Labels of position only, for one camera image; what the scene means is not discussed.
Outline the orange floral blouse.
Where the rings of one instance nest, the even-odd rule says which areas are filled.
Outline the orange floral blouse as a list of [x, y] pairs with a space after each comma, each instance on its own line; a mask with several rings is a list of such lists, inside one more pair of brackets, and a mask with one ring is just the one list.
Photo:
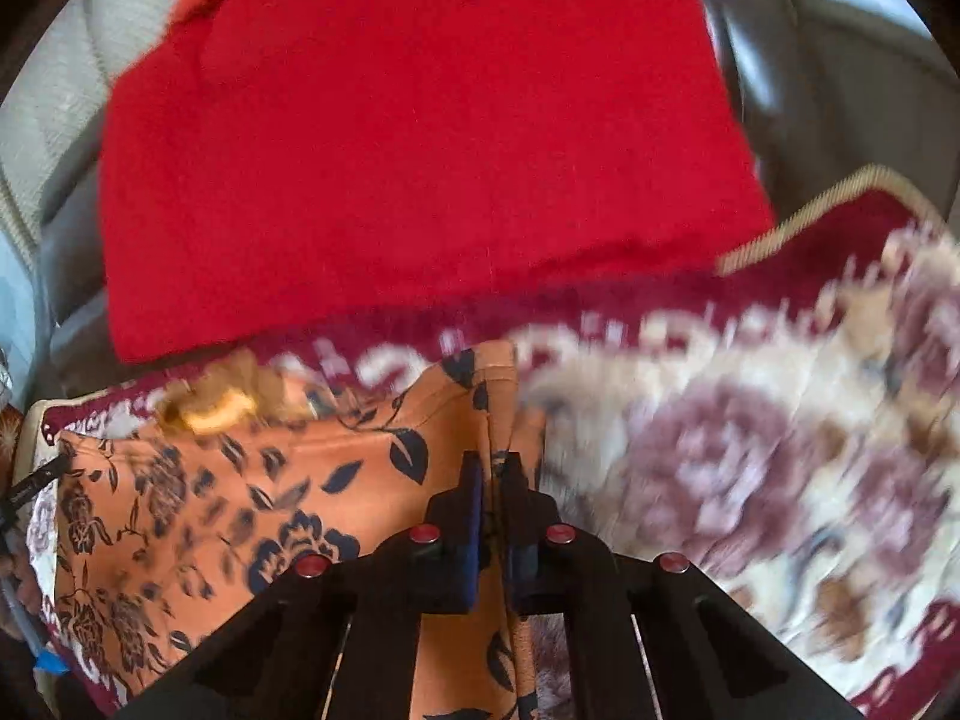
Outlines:
[[214, 436], [64, 434], [43, 610], [103, 712], [125, 706], [300, 557], [345, 562], [413, 527], [466, 454], [534, 466], [544, 422], [492, 341], [373, 400], [286, 382], [291, 418]]

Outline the floral plush blanket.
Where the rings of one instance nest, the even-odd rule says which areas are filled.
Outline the floral plush blanket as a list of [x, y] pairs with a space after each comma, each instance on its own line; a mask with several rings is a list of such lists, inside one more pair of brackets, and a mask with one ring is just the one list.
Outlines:
[[[916, 718], [958, 673], [958, 247], [886, 167], [715, 270], [368, 314], [266, 338], [215, 387], [373, 400], [492, 341], [544, 422], [527, 471], [635, 557], [680, 551], [867, 718]], [[186, 367], [47, 408], [36, 445], [161, 424]], [[57, 493], [26, 543], [46, 598]]]

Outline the red folded garment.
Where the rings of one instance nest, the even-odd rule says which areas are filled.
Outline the red folded garment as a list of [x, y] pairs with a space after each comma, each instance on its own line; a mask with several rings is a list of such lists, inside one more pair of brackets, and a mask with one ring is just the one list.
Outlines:
[[128, 362], [773, 224], [700, 0], [215, 0], [114, 85], [99, 213]]

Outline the dark leather sofa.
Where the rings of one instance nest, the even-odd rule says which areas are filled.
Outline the dark leather sofa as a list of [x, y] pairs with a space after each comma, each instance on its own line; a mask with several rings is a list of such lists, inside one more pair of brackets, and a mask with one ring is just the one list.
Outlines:
[[[213, 2], [190, 0], [184, 16]], [[955, 210], [958, 76], [939, 47], [895, 23], [835, 0], [700, 2], [732, 115], [747, 140], [755, 177], [773, 210], [771, 227], [867, 166], [886, 167], [905, 177], [940, 218]], [[109, 99], [110, 94], [44, 185], [34, 374], [34, 390], [41, 397], [91, 394], [179, 364], [203, 361], [226, 349], [368, 314], [451, 309], [545, 289], [706, 273], [715, 270], [724, 255], [750, 241], [704, 265], [543, 282], [430, 305], [368, 307], [268, 328], [151, 361], [128, 362], [117, 355], [110, 334], [99, 213], [99, 169]]]

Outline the cream dotted curtain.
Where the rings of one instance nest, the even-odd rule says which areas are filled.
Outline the cream dotted curtain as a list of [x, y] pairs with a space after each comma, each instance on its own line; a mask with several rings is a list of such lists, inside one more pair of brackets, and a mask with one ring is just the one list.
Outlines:
[[176, 0], [67, 0], [2, 103], [2, 232], [31, 262], [41, 190], [122, 71], [158, 44]]

